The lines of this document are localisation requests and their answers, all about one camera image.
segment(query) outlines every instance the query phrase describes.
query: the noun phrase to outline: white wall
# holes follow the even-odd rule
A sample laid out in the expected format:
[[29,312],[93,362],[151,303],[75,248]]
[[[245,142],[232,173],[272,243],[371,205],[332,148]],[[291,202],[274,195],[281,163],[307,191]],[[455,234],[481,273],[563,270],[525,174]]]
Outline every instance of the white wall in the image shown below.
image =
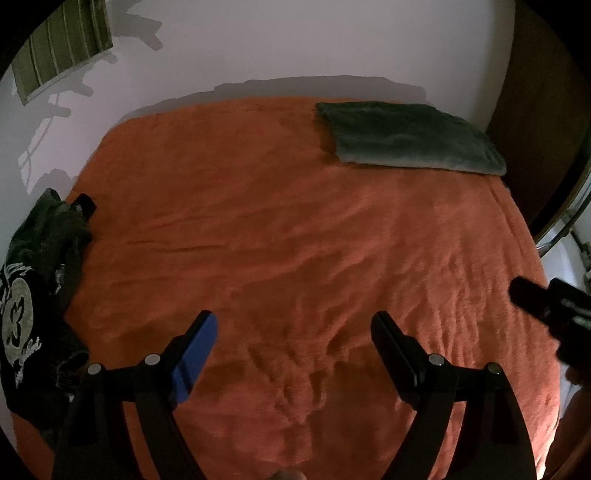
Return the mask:
[[317,95],[426,101],[484,129],[505,77],[514,6],[111,0],[109,54],[26,107],[12,71],[0,81],[0,263],[39,194],[52,187],[65,196],[125,116],[246,95]]

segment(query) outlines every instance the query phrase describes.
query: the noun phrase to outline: blue pad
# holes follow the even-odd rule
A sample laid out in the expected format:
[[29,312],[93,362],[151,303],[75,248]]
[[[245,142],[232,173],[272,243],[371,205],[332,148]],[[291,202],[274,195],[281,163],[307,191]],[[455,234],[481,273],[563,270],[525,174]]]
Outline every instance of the blue pad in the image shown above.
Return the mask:
[[216,340],[217,318],[213,313],[209,313],[170,374],[170,404],[173,409],[189,398]]

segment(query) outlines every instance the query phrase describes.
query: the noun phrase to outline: black object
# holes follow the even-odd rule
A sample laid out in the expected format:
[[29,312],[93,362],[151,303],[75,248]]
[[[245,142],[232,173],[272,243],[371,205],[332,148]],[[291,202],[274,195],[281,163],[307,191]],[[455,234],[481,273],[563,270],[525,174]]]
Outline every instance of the black object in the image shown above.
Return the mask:
[[39,197],[0,268],[0,378],[8,408],[55,449],[88,349],[62,315],[82,275],[95,204],[69,205],[55,190]]
[[517,277],[509,285],[509,297],[518,307],[548,326],[560,341],[556,356],[561,362],[584,371],[591,367],[591,297],[554,278],[548,289]]
[[525,421],[500,365],[456,367],[427,355],[387,312],[371,322],[371,335],[400,398],[417,410],[382,480],[423,480],[435,463],[454,402],[466,410],[446,480],[535,480]]
[[[91,365],[60,434],[52,480],[141,479],[122,401],[137,406],[161,480],[206,480],[171,412],[188,398],[216,335],[214,315],[203,311],[162,355],[153,353],[134,367],[111,371]],[[498,364],[477,370],[451,365],[438,354],[427,355],[387,312],[373,317],[371,335],[401,398],[417,410],[382,480],[428,478],[457,401],[466,402],[466,412],[446,479],[535,479],[525,422]],[[13,478],[33,479],[14,452],[7,460]]]

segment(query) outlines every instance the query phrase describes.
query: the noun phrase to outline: printed design on shirt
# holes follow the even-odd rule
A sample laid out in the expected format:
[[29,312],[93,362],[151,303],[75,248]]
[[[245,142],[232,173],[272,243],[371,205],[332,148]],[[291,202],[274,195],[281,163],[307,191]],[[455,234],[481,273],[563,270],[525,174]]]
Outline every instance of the printed design on shirt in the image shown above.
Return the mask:
[[22,277],[29,270],[31,267],[23,264],[4,265],[0,275],[2,344],[14,369],[17,387],[22,382],[25,361],[41,348],[39,337],[34,342],[29,338],[33,331],[33,300],[29,285]]

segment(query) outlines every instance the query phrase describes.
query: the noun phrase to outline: orange bedsheet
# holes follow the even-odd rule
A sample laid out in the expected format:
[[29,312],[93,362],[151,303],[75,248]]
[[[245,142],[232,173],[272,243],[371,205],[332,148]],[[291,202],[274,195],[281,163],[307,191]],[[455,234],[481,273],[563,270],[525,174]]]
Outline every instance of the orange bedsheet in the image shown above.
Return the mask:
[[[516,275],[544,282],[509,192],[497,177],[341,164],[316,101],[198,105],[106,135],[70,196],[98,207],[67,312],[91,360],[135,364],[213,310],[219,340],[175,412],[205,474],[379,479],[413,417],[370,340],[387,310],[429,352],[504,367],[541,465],[558,366],[545,328],[508,300]],[[157,478],[127,413],[142,471]],[[47,449],[16,427],[48,478]]]

